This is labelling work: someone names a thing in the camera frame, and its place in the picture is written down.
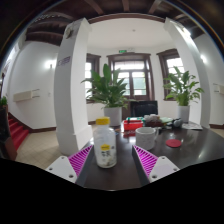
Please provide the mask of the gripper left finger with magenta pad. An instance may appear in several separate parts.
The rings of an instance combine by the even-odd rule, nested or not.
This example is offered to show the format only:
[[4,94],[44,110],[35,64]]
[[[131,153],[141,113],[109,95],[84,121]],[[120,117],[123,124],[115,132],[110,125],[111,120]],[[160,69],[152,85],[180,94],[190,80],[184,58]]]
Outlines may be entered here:
[[72,183],[84,183],[93,154],[93,146],[87,146],[69,157],[60,156],[46,168],[46,171]]

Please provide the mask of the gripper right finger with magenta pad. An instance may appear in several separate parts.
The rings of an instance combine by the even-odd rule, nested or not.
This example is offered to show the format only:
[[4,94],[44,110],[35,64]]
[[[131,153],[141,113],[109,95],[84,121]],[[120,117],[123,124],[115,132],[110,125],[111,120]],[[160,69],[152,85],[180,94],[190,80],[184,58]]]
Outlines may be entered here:
[[179,171],[166,156],[157,157],[136,145],[132,146],[132,156],[141,183],[152,183]]

